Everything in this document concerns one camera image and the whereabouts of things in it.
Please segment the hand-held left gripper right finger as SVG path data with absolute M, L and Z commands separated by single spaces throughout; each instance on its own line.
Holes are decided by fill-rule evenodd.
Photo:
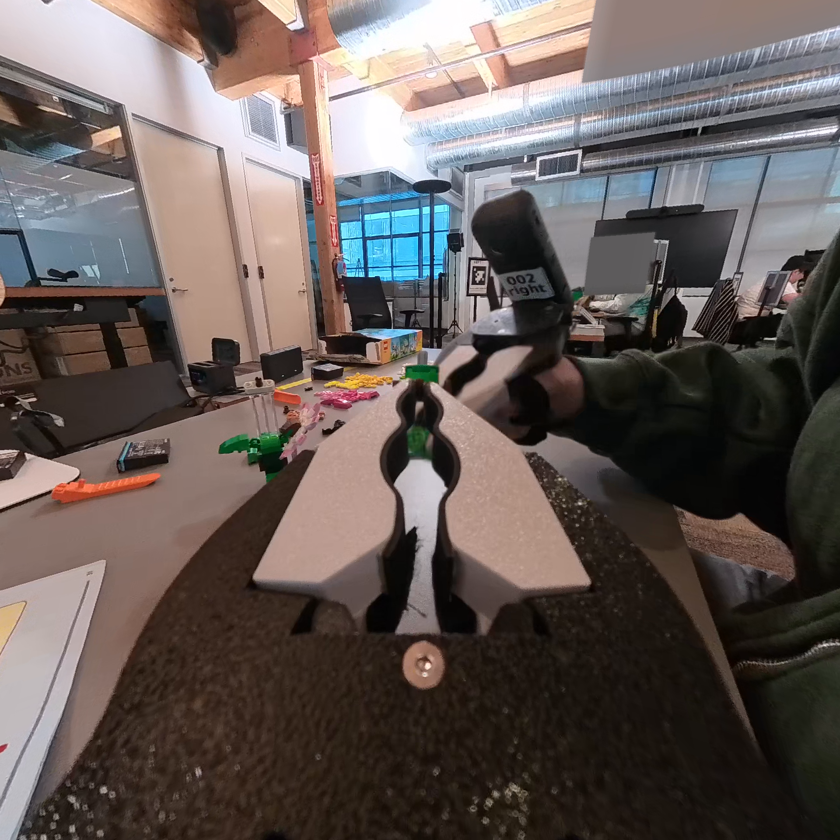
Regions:
M 529 462 L 437 384 L 423 386 L 437 507 L 432 587 L 442 632 L 485 632 L 508 606 L 592 581 Z

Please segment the lego set cardboard box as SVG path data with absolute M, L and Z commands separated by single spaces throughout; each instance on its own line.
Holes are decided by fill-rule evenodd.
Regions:
M 380 366 L 414 355 L 423 348 L 421 329 L 365 329 L 319 339 L 314 357 L 336 364 Z

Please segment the green lego plant model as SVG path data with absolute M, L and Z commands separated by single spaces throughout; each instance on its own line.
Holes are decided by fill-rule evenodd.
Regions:
M 241 454 L 249 466 L 258 466 L 266 481 L 273 480 L 295 459 L 307 442 L 308 434 L 323 419 L 319 402 L 302 402 L 299 423 L 285 423 L 284 409 L 272 397 L 277 389 L 272 380 L 256 376 L 243 386 L 255 416 L 253 434 L 239 434 L 223 441 L 220 455 Z

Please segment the lego instruction booklet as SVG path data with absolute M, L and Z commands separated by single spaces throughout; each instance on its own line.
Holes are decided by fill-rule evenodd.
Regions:
M 106 570 L 1 591 L 1 838 L 15 838 L 69 698 Z

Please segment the person's right hand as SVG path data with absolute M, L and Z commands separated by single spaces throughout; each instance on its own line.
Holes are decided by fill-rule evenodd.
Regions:
M 517 441 L 525 446 L 550 435 L 567 436 L 585 407 L 583 376 L 568 356 L 549 369 L 518 378 L 511 384 L 511 394 L 518 407 L 514 419 L 525 428 Z

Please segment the black office chair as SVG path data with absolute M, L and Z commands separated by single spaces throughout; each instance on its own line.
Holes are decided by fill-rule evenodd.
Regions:
M 392 329 L 392 310 L 379 276 L 348 276 L 344 279 L 343 291 L 354 332 Z

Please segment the black bag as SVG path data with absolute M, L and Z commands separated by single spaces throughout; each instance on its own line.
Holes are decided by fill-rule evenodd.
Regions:
M 668 287 L 660 291 L 654 303 L 650 323 L 649 349 L 662 353 L 681 345 L 686 328 L 688 312 L 676 288 Z

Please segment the black television screen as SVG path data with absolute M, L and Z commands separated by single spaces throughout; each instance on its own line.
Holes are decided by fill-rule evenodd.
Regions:
M 738 210 L 707 210 L 702 204 L 635 209 L 622 218 L 595 222 L 594 236 L 653 233 L 668 242 L 665 278 L 677 288 L 710 288 L 722 270 Z

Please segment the black battery charging case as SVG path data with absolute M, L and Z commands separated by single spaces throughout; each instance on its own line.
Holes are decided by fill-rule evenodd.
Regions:
M 240 346 L 235 339 L 212 338 L 211 360 L 189 363 L 192 389 L 207 396 L 230 395 L 237 391 L 235 368 L 240 364 Z

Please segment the black white striped cloth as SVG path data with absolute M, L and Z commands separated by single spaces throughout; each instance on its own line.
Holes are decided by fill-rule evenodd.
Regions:
M 692 327 L 705 341 L 725 345 L 739 318 L 734 280 L 721 279 L 712 289 Z

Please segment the black desk mat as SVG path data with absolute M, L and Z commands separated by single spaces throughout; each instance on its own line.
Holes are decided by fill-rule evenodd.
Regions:
M 65 425 L 52 428 L 49 439 L 25 423 L 27 439 L 21 441 L 14 434 L 11 413 L 2 407 L 1 448 L 48 459 L 203 412 L 169 361 L 46 379 L 29 391 L 36 409 L 62 417 Z

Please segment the white plastic board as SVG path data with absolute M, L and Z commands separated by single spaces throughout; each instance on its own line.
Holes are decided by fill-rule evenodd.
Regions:
M 78 467 L 26 454 L 26 463 L 16 475 L 1 480 L 1 511 L 44 495 L 49 496 L 58 484 L 75 481 L 80 475 Z

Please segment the stack of cardboard boxes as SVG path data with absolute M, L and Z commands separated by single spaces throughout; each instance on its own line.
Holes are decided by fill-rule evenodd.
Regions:
M 137 308 L 129 319 L 115 322 L 119 343 L 128 366 L 152 364 L 152 352 Z M 109 346 L 116 347 L 106 333 L 111 324 L 69 325 L 31 328 L 24 331 L 28 347 L 44 378 L 83 375 L 112 369 Z

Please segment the duct vent grille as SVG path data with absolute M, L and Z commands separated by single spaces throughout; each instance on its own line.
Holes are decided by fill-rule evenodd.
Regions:
M 581 175 L 583 150 L 566 150 L 537 156 L 534 181 L 552 182 Z

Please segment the wall vent grille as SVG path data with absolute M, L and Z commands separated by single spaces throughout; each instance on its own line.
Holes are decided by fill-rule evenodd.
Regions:
M 263 92 L 240 100 L 245 136 L 272 149 L 281 147 L 277 102 Z

